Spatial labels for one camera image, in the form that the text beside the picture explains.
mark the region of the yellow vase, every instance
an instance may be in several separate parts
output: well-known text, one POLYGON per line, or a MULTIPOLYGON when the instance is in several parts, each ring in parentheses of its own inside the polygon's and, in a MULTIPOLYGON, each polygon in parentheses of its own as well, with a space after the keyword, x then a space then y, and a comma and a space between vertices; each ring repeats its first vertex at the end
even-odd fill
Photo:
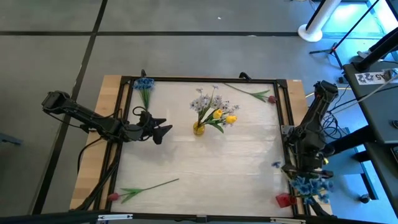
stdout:
POLYGON ((204 124, 201 124, 199 127, 198 127, 198 121, 193 124, 193 133, 196 136, 201 136, 204 132, 205 132, 204 124))

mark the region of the sticker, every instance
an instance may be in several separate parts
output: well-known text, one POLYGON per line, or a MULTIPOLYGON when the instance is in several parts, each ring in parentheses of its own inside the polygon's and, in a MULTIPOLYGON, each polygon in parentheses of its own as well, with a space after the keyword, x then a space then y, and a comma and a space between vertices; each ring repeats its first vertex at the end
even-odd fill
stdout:
MULTIPOLYGON (((355 77, 360 85, 379 85, 387 82, 384 72, 357 73, 355 77)), ((391 83, 398 83, 398 79, 393 80, 391 83)))

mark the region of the table leg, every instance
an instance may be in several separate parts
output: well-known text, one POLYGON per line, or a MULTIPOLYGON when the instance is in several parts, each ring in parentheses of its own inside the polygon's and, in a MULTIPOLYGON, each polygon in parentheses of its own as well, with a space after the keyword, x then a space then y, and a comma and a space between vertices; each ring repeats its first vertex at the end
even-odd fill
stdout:
POLYGON ((367 151, 356 153, 353 158, 358 162, 365 162, 371 160, 367 151))
POLYGON ((335 152, 333 154, 328 154, 327 157, 341 153, 344 150, 351 149, 365 142, 373 142, 375 140, 372 129, 367 125, 342 137, 341 139, 329 143, 325 148, 334 148, 335 152))

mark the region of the tripod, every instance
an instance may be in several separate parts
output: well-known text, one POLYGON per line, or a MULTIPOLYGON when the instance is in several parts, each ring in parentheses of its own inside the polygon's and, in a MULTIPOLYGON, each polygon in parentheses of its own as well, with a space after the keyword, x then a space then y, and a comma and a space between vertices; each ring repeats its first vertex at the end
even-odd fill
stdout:
POLYGON ((340 46, 340 44, 345 40, 345 38, 347 38, 347 36, 355 29, 355 27, 362 21, 363 18, 365 18, 365 16, 373 9, 373 7, 379 2, 379 0, 376 0, 371 7, 369 7, 369 9, 363 14, 363 16, 358 20, 358 22, 356 22, 354 24, 354 26, 346 33, 346 35, 344 35, 344 37, 338 42, 338 43, 334 43, 331 46, 331 49, 326 49, 326 50, 315 50, 315 51, 311 51, 310 54, 317 54, 317 53, 328 53, 328 54, 333 54, 333 56, 335 56, 338 65, 340 66, 340 69, 343 69, 343 64, 341 63, 340 58, 338 57, 337 51, 336 49, 338 48, 338 46, 340 46))

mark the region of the white tabletop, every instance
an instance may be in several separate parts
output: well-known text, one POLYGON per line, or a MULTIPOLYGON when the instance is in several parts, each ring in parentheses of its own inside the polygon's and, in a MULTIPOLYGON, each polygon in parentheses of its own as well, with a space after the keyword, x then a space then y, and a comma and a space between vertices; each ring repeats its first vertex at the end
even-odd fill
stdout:
MULTIPOLYGON (((269 84, 231 83, 248 92, 274 89, 269 84)), ((139 93, 132 94, 131 112, 142 106, 139 93)), ((161 145, 152 139, 123 144, 115 192, 120 188, 147 188, 179 178, 171 184, 136 195, 128 202, 112 203, 112 212, 167 213, 191 215, 237 215, 292 217, 290 207, 279 208, 275 196, 289 192, 287 180, 271 164, 284 161, 276 105, 262 102, 222 83, 156 82, 149 111, 155 118, 167 118, 173 128, 161 145), (224 134, 207 126, 195 136, 192 126, 196 112, 189 103, 203 88, 239 105, 237 122, 224 134)))

